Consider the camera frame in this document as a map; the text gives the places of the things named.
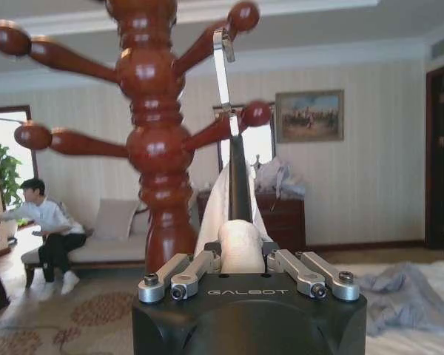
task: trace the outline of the crumpled fabric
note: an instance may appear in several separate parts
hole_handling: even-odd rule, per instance
[[[444,331],[444,301],[416,265],[400,263],[357,282],[367,299],[369,336],[390,327]]]
[[[255,188],[258,192],[275,192],[276,198],[304,199],[306,187],[300,178],[291,172],[289,164],[284,163],[280,158],[260,166],[255,178]]]

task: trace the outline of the floor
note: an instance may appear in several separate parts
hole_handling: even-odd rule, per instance
[[[60,281],[51,297],[36,272],[25,289],[20,256],[41,244],[31,227],[20,231],[18,244],[0,258],[0,275],[11,304],[0,311],[0,354],[132,354],[131,304],[143,270],[79,271],[81,282],[67,296]],[[432,263],[444,251],[424,248],[330,251],[320,253],[330,263]]]

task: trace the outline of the black pants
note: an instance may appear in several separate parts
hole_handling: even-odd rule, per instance
[[[85,234],[62,235],[53,233],[47,236],[44,245],[38,249],[39,262],[47,283],[54,281],[55,266],[59,267],[63,273],[69,271],[67,253],[82,247],[85,243]]]

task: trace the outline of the wooden coat rack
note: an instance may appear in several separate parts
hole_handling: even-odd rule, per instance
[[[0,52],[28,55],[44,66],[100,78],[119,85],[130,99],[133,131],[125,145],[91,138],[68,129],[53,129],[28,121],[15,139],[28,149],[51,148],[65,155],[106,155],[126,158],[141,173],[139,197],[148,205],[151,227],[146,250],[147,272],[156,272],[176,253],[191,254],[197,235],[189,224],[187,202],[192,196],[187,168],[196,149],[230,136],[229,117],[190,135],[181,125],[179,97],[187,70],[209,57],[212,37],[224,28],[231,40],[252,30],[260,15],[255,4],[242,1],[227,19],[208,27],[180,57],[171,53],[176,0],[107,0],[107,11],[118,23],[121,56],[115,68],[85,58],[46,36],[30,37],[17,24],[0,21]],[[240,131],[266,124],[269,105],[248,104],[238,117]]]

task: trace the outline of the man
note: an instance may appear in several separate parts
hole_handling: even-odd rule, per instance
[[[0,220],[34,220],[41,231],[33,235],[46,238],[39,248],[39,260],[43,268],[48,290],[54,282],[54,267],[58,266],[64,275],[61,294],[70,293],[79,278],[70,270],[67,253],[85,244],[86,234],[82,226],[68,215],[63,203],[49,199],[44,194],[44,183],[38,178],[21,184],[25,202],[12,211],[0,213]]]

